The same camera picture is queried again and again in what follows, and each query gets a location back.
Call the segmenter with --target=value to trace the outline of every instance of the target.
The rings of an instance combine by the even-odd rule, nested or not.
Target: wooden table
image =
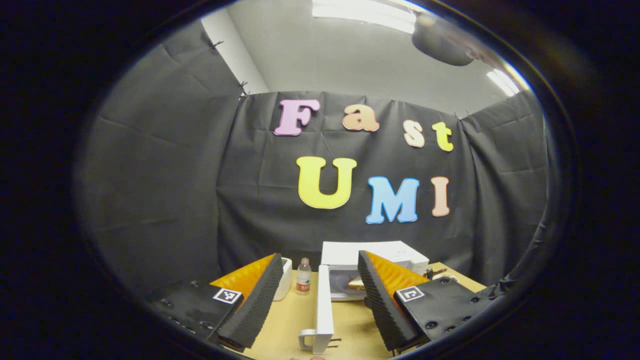
[[[447,268],[447,273],[455,276],[458,282],[469,290],[476,292],[485,288],[464,275],[451,270],[442,263],[430,264],[436,272]],[[293,273],[293,285],[287,296],[281,301],[274,301],[264,322],[260,334],[252,348],[243,355],[257,360],[309,360],[315,356],[311,351],[304,351],[298,345],[298,334],[303,329],[314,328],[316,317],[317,272],[312,274],[311,293],[301,296],[296,293],[296,271]],[[332,302],[333,339],[324,354],[316,355],[326,360],[382,360],[392,357],[382,341],[380,332],[373,320],[373,313],[364,306],[364,301]]]

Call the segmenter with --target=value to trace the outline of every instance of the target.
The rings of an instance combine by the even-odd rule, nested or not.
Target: foam letter
[[[435,217],[443,217],[449,213],[449,208],[447,207],[447,184],[449,184],[449,179],[442,176],[432,177],[431,184],[433,184],[436,193],[435,204],[431,213]]]
[[[311,110],[320,110],[320,102],[318,100],[283,100],[282,116],[280,117],[280,125],[273,131],[274,134],[280,136],[297,136],[302,130],[298,127],[298,120],[303,125],[307,125],[311,120]]]
[[[402,211],[398,215],[398,221],[413,222],[418,219],[418,215],[415,213],[415,196],[420,181],[412,178],[404,179],[397,194],[394,194],[389,180],[384,176],[370,177],[369,185],[373,189],[373,200],[367,223],[380,224],[384,222],[382,208],[385,209],[389,222],[394,221],[400,207],[402,207]]]
[[[413,120],[405,120],[402,124],[404,128],[404,140],[409,146],[423,147],[424,136],[422,135],[422,126],[420,123]]]
[[[375,131],[380,128],[380,124],[376,122],[376,113],[366,105],[349,105],[344,108],[344,112],[347,115],[342,118],[342,125],[348,130]]]
[[[338,188],[332,195],[320,192],[320,169],[326,165],[324,159],[303,156],[296,164],[300,167],[298,194],[305,204],[317,209],[335,209],[347,203],[351,196],[351,169],[357,165],[354,159],[338,158],[333,161],[333,166],[338,168]]]
[[[449,142],[447,135],[451,135],[451,129],[449,129],[444,122],[439,122],[431,126],[436,131],[436,139],[438,140],[438,146],[444,151],[453,150],[453,144]]]

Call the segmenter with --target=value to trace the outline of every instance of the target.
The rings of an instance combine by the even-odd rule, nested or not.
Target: plastic bottle
[[[302,258],[298,266],[298,277],[296,279],[296,293],[298,295],[309,295],[311,289],[311,266],[309,259]]]

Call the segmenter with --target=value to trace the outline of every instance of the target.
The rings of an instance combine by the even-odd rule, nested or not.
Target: letter u
[[[296,160],[300,167],[298,194],[300,199],[312,208],[335,209],[345,205],[351,196],[351,170],[356,167],[354,159],[338,158],[333,166],[338,168],[338,188],[335,193],[326,195],[320,192],[320,169],[326,161],[315,156],[303,156]]]

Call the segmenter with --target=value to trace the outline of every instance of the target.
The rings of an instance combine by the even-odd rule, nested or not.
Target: black fabric backdrop
[[[137,295],[190,277],[212,280],[273,252],[317,268],[322,241],[403,240],[490,284],[517,263],[545,205],[543,117],[531,94],[465,119],[402,101],[328,92],[250,95],[196,22],[154,47],[99,108],[79,157],[82,218],[123,284]],[[282,99],[317,99],[299,136],[276,136]],[[342,126],[344,108],[367,104],[374,133]],[[402,123],[420,122],[426,144],[406,144]],[[452,129],[452,152],[431,126]],[[315,209],[298,196],[296,159],[327,161],[321,191],[337,185],[334,158],[352,158],[351,197]],[[394,191],[420,181],[415,222],[367,224],[371,176]],[[449,178],[451,212],[431,215],[431,178]]]

